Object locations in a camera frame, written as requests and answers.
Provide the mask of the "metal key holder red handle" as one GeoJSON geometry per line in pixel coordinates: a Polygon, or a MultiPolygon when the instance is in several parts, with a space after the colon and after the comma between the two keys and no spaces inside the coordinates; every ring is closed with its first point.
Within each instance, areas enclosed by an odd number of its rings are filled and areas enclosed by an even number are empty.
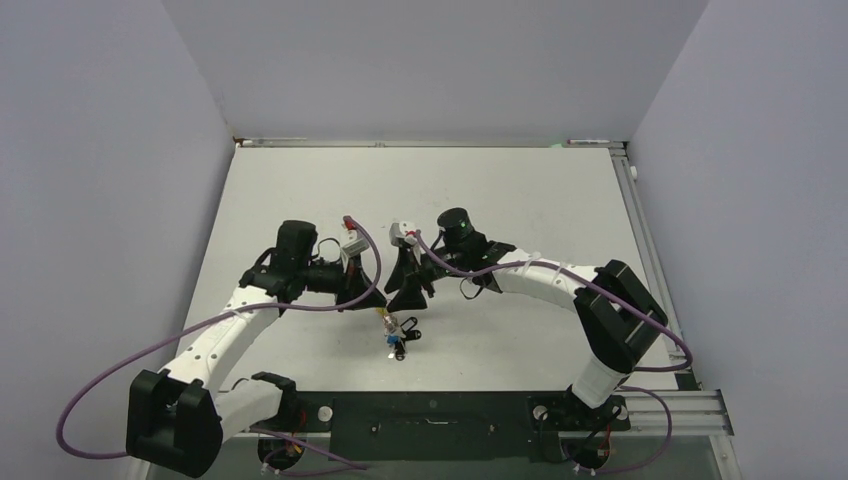
{"type": "Polygon", "coordinates": [[[407,344],[422,337],[422,332],[418,329],[418,318],[410,316],[400,322],[386,308],[376,308],[376,312],[382,319],[384,337],[391,349],[388,358],[403,361],[408,353],[407,344]]]}

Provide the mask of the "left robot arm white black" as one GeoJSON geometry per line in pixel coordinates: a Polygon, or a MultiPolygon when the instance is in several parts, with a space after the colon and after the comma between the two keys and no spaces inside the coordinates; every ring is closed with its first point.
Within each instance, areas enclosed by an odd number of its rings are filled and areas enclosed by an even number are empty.
{"type": "Polygon", "coordinates": [[[303,305],[305,292],[329,294],[329,311],[382,306],[376,277],[364,273],[361,256],[379,252],[366,229],[352,217],[338,260],[314,254],[317,228],[286,220],[269,247],[239,279],[223,310],[191,327],[195,339],[157,371],[143,370],[129,391],[125,449],[136,459],[191,478],[205,474],[232,437],[265,422],[274,430],[296,421],[298,403],[289,396],[293,381],[260,372],[228,392],[220,388],[257,338],[288,311],[316,313],[303,305]]]}

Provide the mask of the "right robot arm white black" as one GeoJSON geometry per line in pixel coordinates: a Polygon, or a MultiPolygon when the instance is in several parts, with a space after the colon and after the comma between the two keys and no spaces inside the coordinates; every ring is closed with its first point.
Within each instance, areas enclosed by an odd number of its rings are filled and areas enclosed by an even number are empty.
{"type": "Polygon", "coordinates": [[[473,226],[466,209],[454,207],[437,219],[433,245],[418,239],[410,222],[389,230],[398,256],[385,285],[391,312],[424,310],[443,278],[468,280],[482,290],[517,294],[575,313],[590,348],[589,359],[567,390],[565,414],[589,428],[605,413],[605,403],[637,369],[668,327],[662,307],[629,265],[554,262],[509,243],[488,239],[473,226]]]}

